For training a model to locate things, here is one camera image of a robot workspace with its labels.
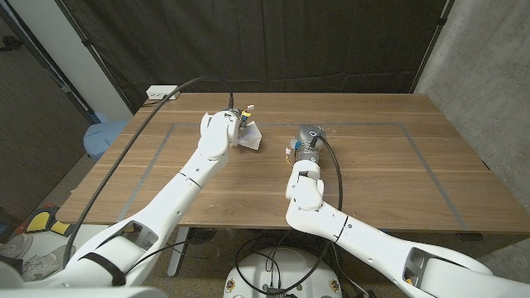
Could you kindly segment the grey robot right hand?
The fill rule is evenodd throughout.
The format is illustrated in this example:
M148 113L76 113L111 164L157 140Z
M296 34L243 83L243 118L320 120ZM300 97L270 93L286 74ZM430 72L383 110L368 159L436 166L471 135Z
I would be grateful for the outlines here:
M294 151L295 161L309 160L315 163L320 158L320 150L324 146L320 137L325 138L322 127L302 124L298 133L290 140L289 146Z

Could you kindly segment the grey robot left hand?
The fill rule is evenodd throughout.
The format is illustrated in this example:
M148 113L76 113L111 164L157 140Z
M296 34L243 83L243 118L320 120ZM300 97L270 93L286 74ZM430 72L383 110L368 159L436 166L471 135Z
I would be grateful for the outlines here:
M240 132L245 132L248 126L248 119L252 115L250 113L252 109L253 108L250 106L247 106L244 109L228 108L225 110L225 113L234 127Z

